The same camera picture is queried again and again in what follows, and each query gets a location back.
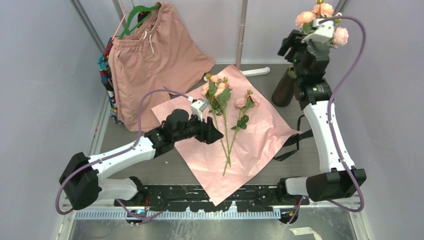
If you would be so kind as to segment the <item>orange pink rose stem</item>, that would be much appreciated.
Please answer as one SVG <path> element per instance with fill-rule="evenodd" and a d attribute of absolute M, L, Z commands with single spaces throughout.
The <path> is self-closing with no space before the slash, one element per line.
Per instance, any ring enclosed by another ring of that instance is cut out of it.
<path fill-rule="evenodd" d="M 305 35 L 305 33 L 302 31 L 302 27 L 304 24 L 310 23 L 315 19 L 328 19 L 330 17 L 333 17 L 334 13 L 334 7 L 331 4 L 324 3 L 322 0 L 317 0 L 312 10 L 303 11 L 296 17 L 295 24 L 298 27 L 297 30 L 299 30 L 301 34 Z"/>

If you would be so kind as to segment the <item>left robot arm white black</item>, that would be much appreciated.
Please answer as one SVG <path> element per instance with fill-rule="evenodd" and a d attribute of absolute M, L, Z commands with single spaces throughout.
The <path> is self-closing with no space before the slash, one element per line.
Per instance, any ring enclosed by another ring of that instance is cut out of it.
<path fill-rule="evenodd" d="M 195 138 L 210 145 L 223 136 L 210 116 L 200 119 L 183 109 L 175 109 L 161 126 L 144 133 L 135 142 L 92 156 L 76 153 L 59 179 L 59 192 L 65 193 L 73 210 L 85 209 L 96 201 L 113 200 L 115 205 L 120 202 L 131 206 L 142 204 L 147 190 L 137 177 L 110 177 L 169 152 L 176 142 Z"/>

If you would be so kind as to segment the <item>pink wrapping paper sheet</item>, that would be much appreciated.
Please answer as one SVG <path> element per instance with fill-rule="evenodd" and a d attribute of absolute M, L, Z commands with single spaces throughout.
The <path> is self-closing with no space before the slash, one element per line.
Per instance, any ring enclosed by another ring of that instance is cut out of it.
<path fill-rule="evenodd" d="M 259 106 L 247 112 L 247 128 L 236 136 L 231 153 L 231 167 L 227 168 L 223 176 L 227 159 L 221 140 L 205 144 L 190 138 L 174 145 L 210 201 L 216 206 L 257 175 L 290 136 L 298 134 L 234 65 L 228 65 L 218 75 L 228 77 L 232 89 L 226 108 L 229 144 L 234 135 L 231 127 L 236 124 L 239 115 L 239 110 L 235 107 L 236 100 L 243 98 L 247 90 L 252 90 L 260 99 Z M 215 120 L 213 122 L 224 134 L 224 118 L 218 116 L 217 120 L 218 123 Z"/>

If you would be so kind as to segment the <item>black ribbon gold lettering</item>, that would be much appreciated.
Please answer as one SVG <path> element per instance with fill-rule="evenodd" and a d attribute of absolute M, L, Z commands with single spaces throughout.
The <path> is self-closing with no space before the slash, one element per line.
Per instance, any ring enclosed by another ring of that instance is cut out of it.
<path fill-rule="evenodd" d="M 291 150 L 289 152 L 286 152 L 279 156 L 274 156 L 273 160 L 282 162 L 289 158 L 290 156 L 294 155 L 297 151 L 300 150 L 300 141 L 308 138 L 312 138 L 314 136 L 312 129 L 309 129 L 302 133 L 297 133 L 292 136 L 290 136 L 287 141 L 284 143 L 283 147 L 296 145 L 296 149 Z"/>

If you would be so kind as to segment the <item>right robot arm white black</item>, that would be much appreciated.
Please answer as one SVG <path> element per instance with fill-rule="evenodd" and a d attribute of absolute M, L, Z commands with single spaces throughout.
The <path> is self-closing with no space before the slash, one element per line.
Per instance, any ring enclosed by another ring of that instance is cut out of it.
<path fill-rule="evenodd" d="M 356 168 L 347 152 L 335 116 L 332 90 L 324 78 L 330 62 L 330 47 L 314 36 L 293 30 L 282 41 L 278 55 L 293 64 L 274 93 L 290 103 L 295 97 L 310 125 L 308 132 L 290 139 L 298 144 L 312 136 L 318 151 L 320 173 L 309 177 L 282 178 L 278 183 L 281 198 L 308 197 L 314 202 L 352 197 L 367 179 L 363 168 Z"/>

